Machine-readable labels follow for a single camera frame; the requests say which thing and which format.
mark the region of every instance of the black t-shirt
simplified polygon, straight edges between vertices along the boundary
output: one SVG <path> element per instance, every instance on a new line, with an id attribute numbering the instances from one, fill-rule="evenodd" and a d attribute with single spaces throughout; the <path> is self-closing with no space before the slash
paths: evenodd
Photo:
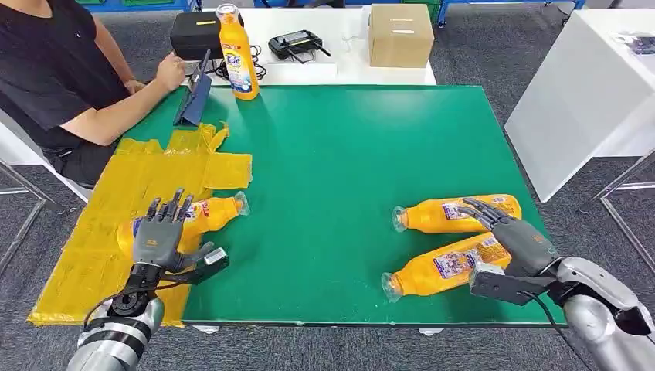
<path id="1" fill-rule="evenodd" d="M 91 14 L 75 0 L 48 3 L 48 19 L 0 4 L 0 109 L 36 144 L 57 151 L 86 143 L 61 124 L 129 93 L 96 46 Z"/>

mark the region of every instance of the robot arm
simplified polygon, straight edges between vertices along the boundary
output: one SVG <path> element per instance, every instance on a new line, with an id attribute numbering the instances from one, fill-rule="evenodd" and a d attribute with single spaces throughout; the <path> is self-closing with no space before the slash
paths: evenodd
<path id="1" fill-rule="evenodd" d="M 160 199 L 151 204 L 134 239 L 134 265 L 125 287 L 102 300 L 84 319 L 77 351 L 67 371 L 136 370 L 150 337 L 164 317 L 164 303 L 156 291 L 179 284 L 197 284 L 228 266 L 225 251 L 212 250 L 212 243 L 206 243 L 193 254 L 178 252 L 182 224 L 192 199 L 188 196 L 178 210 L 183 192 L 184 189 L 178 189 L 173 200 L 159 211 Z M 167 273 L 181 272 L 200 260 L 204 264 L 194 270 Z M 160 286 L 159 281 L 174 283 Z"/>
<path id="2" fill-rule="evenodd" d="M 460 207 L 460 212 L 488 228 L 524 272 L 506 276 L 499 267 L 478 264 L 470 275 L 471 293 L 525 305 L 547 292 L 600 369 L 653 369 L 655 325 L 626 285 L 589 260 L 561 257 L 530 223 L 475 199 L 464 202 L 472 207 Z"/>

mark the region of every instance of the gray carpet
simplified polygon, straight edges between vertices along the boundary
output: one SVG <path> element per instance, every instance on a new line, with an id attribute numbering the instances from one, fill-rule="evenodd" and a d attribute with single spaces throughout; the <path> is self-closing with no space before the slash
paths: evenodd
<path id="1" fill-rule="evenodd" d="M 152 78 L 168 52 L 174 13 L 105 15 L 103 18 L 142 80 Z M 561 29 L 555 7 L 452 6 L 448 25 L 436 30 L 431 56 L 440 83 L 482 85 L 504 123 Z M 632 159 L 591 161 L 547 204 L 538 203 L 551 238 L 564 254 L 594 260 L 635 290 L 651 311 L 655 277 L 600 205 L 583 216 L 575 207 L 630 166 Z M 41 168 L 19 171 L 68 206 L 81 204 Z M 643 176 L 655 179 L 655 169 Z M 8 185 L 0 179 L 0 186 Z M 651 192 L 613 197 L 652 248 Z M 2 197 L 0 254 L 32 207 L 29 196 Z M 63 369 L 73 354 L 78 327 L 35 328 L 25 323 L 53 269 L 79 211 L 44 211 L 10 271 L 0 279 L 0 369 Z M 152 340 L 140 370 L 583 370 L 555 331 L 515 328 L 450 328 L 426 337 L 410 328 L 228 327 L 206 335 L 165 328 Z"/>

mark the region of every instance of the tide bottle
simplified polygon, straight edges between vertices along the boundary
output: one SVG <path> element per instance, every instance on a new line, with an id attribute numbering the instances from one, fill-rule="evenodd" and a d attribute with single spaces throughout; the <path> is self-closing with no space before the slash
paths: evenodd
<path id="1" fill-rule="evenodd" d="M 491 232 L 452 243 L 411 259 L 393 274 L 382 274 L 382 288 L 391 302 L 414 294 L 427 296 L 469 280 L 477 263 L 507 268 L 511 255 Z"/>
<path id="2" fill-rule="evenodd" d="M 508 215 L 521 218 L 521 207 L 510 195 L 471 196 L 493 207 L 505 211 Z M 458 206 L 467 206 L 462 197 L 456 199 L 427 199 L 407 209 L 396 206 L 393 209 L 392 223 L 395 230 L 402 232 L 408 228 L 424 233 L 466 233 L 487 232 L 480 222 L 467 214 L 460 213 Z"/>
<path id="3" fill-rule="evenodd" d="M 239 215 L 248 214 L 250 214 L 250 207 L 246 194 L 243 192 L 238 192 L 234 197 L 224 199 L 212 197 L 192 203 L 186 213 L 180 245 L 184 246 L 210 230 L 220 230 L 230 220 Z M 127 221 L 117 228 L 118 247 L 125 256 L 130 258 L 132 257 L 132 244 L 137 231 L 139 231 L 141 219 Z"/>
<path id="4" fill-rule="evenodd" d="M 260 86 L 248 35 L 239 23 L 239 9 L 234 4 L 223 4 L 216 9 L 216 15 L 221 22 L 219 38 L 232 91 L 238 99 L 255 99 Z"/>

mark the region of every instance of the man's hand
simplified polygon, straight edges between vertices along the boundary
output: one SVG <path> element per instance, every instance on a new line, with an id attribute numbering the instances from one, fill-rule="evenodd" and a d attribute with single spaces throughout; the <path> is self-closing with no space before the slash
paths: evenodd
<path id="1" fill-rule="evenodd" d="M 157 76 L 153 81 L 161 84 L 169 92 L 177 89 L 186 78 L 185 64 L 182 58 L 173 53 L 168 54 L 159 63 Z"/>
<path id="2" fill-rule="evenodd" d="M 144 83 L 136 80 L 128 80 L 124 83 L 124 85 L 127 88 L 127 91 L 130 92 L 130 95 L 135 95 L 139 90 L 145 87 Z"/>

